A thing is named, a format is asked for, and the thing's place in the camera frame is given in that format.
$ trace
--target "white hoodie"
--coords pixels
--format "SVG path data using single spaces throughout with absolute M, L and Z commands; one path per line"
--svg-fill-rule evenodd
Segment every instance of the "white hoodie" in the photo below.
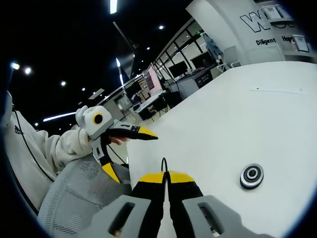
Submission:
M 49 137 L 46 131 L 36 131 L 20 112 L 17 114 L 22 132 L 15 113 L 12 113 L 8 127 L 3 131 L 5 150 L 23 190 L 39 210 L 52 181 L 34 161 L 21 133 L 24 133 L 35 159 L 52 180 L 69 161 L 88 155 L 92 148 L 83 128 L 69 130 L 62 136 Z

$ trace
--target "black ceiling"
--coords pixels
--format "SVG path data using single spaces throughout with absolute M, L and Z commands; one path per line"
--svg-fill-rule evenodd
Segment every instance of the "black ceiling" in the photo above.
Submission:
M 38 129 L 50 133 L 69 129 L 75 123 L 73 116 L 42 120 L 84 104 L 95 105 L 101 97 L 88 102 L 92 92 L 104 88 L 109 94 L 120 85 L 112 22 L 137 46 L 133 68 L 138 73 L 190 19 L 185 10 L 190 2 L 118 0 L 117 13 L 110 15 L 109 0 L 12 1 L 7 8 L 9 61 L 32 68 L 30 75 L 14 71 L 9 90 L 17 109 L 30 123 L 38 122 Z

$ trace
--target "white sweatshirt sleeve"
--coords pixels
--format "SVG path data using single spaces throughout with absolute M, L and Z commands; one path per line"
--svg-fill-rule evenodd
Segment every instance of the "white sweatshirt sleeve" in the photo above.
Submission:
M 34 131 L 33 138 L 54 172 L 61 171 L 69 161 L 92 152 L 88 135 L 83 128 L 66 131 L 63 135 L 49 137 L 47 131 Z

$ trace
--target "black cable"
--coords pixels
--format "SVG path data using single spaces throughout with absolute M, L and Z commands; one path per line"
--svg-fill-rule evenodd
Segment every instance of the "black cable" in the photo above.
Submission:
M 126 162 L 124 162 L 123 161 L 123 159 L 121 159 L 121 157 L 120 156 L 118 156 L 118 154 L 111 148 L 111 146 L 110 145 L 108 145 L 109 147 L 110 147 L 110 149 L 114 152 L 114 154 L 123 162 L 123 163 L 125 163 L 126 164 Z
M 25 144 L 26 144 L 26 147 L 28 147 L 28 150 L 30 151 L 30 153 L 31 153 L 31 155 L 32 155 L 32 157 L 33 157 L 35 163 L 38 165 L 38 167 L 40 168 L 40 170 L 46 175 L 46 177 L 48 177 L 50 181 L 54 182 L 54 180 L 51 179 L 51 177 L 48 176 L 47 173 L 45 173 L 45 171 L 42 169 L 42 167 L 39 165 L 39 163 L 38 163 L 37 160 L 35 159 L 35 157 L 34 157 L 32 151 L 31 151 L 31 149 L 30 149 L 30 147 L 29 147 L 29 145 L 28 145 L 28 143 L 26 142 L 26 139 L 25 139 L 25 137 L 24 137 L 24 133 L 23 133 L 22 128 L 21 128 L 21 125 L 20 125 L 20 121 L 19 121 L 18 114 L 16 113 L 16 110 L 13 110 L 13 111 L 14 111 L 14 113 L 15 113 L 15 115 L 16 115 L 16 120 L 18 121 L 18 125 L 19 125 L 19 127 L 20 127 L 20 131 L 21 131 L 21 135 L 22 135 L 22 137 L 23 137 L 23 140 L 24 140 L 24 142 L 25 142 Z
M 166 162 L 166 158 L 165 157 L 163 157 L 163 159 L 162 159 L 162 164 L 160 166 L 160 170 L 161 171 L 163 171 L 163 163 L 165 163 L 165 172 L 167 172 L 168 169 L 167 169 L 167 162 Z

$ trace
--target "white tabletop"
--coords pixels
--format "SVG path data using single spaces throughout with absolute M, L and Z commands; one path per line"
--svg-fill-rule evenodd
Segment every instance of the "white tabletop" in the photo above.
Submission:
M 238 212 L 251 231 L 282 237 L 310 205 L 317 184 L 317 65 L 268 62 L 230 69 L 149 126 L 159 140 L 128 142 L 132 185 L 146 173 L 188 173 L 204 195 Z M 264 180 L 243 190 L 241 170 Z M 171 223 L 164 219 L 164 235 Z
M 141 111 L 143 111 L 145 108 L 147 108 L 151 103 L 153 103 L 154 101 L 156 101 L 162 94 L 164 94 L 166 91 L 162 91 L 160 93 L 157 93 L 153 96 L 151 96 L 150 98 L 148 98 L 144 103 L 142 103 L 140 105 L 140 107 L 135 111 L 136 113 L 140 113 Z

